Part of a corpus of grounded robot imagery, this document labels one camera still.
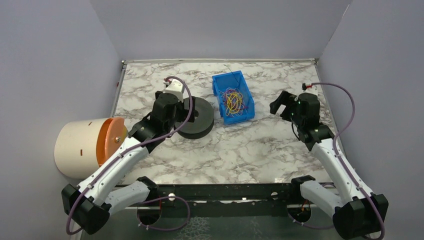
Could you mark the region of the black cable spool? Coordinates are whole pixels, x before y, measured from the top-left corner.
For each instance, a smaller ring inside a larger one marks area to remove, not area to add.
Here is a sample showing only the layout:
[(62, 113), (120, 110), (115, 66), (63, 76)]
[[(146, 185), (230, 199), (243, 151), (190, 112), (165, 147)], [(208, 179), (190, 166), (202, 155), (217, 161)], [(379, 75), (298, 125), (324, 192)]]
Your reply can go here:
[(197, 140), (210, 133), (214, 126), (214, 108), (205, 99), (194, 96), (194, 121), (188, 121), (177, 133), (183, 138)]

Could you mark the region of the blue plastic bin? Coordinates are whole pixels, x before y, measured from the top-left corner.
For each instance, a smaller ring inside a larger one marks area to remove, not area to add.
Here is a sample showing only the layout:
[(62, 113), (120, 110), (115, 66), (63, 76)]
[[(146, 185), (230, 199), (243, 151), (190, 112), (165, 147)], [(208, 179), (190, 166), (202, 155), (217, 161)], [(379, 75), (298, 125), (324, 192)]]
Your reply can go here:
[(255, 102), (240, 70), (214, 75), (212, 90), (225, 125), (239, 124), (255, 117)]

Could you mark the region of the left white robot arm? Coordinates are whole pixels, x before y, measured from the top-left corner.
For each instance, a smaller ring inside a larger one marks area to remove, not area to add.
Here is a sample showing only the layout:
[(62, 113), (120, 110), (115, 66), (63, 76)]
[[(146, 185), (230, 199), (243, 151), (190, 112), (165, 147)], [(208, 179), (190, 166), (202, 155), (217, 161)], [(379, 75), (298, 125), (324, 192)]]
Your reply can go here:
[(152, 111), (137, 122), (118, 150), (98, 170), (77, 186), (63, 188), (62, 202), (65, 213), (66, 233), (74, 235), (84, 230), (88, 234), (98, 232), (110, 216), (125, 208), (150, 204), (163, 200), (158, 186), (148, 177), (115, 190), (116, 184), (139, 161), (145, 159), (166, 138), (179, 131), (177, 121), (186, 124), (194, 118), (195, 98), (180, 101), (172, 93), (156, 93)]

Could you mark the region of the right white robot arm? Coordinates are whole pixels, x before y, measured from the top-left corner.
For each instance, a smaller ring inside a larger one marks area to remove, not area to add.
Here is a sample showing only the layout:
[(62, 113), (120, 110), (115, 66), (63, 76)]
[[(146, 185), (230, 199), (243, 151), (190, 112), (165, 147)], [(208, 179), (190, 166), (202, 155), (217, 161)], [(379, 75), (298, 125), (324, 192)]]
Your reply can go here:
[(320, 161), (338, 191), (335, 194), (306, 175), (291, 180), (294, 195), (325, 212), (345, 240), (368, 238), (377, 232), (383, 234), (389, 202), (362, 181), (341, 152), (333, 131), (320, 121), (318, 96), (295, 95), (284, 90), (270, 103), (270, 113), (275, 115), (280, 106), (285, 107), (280, 117), (296, 127), (298, 139)]

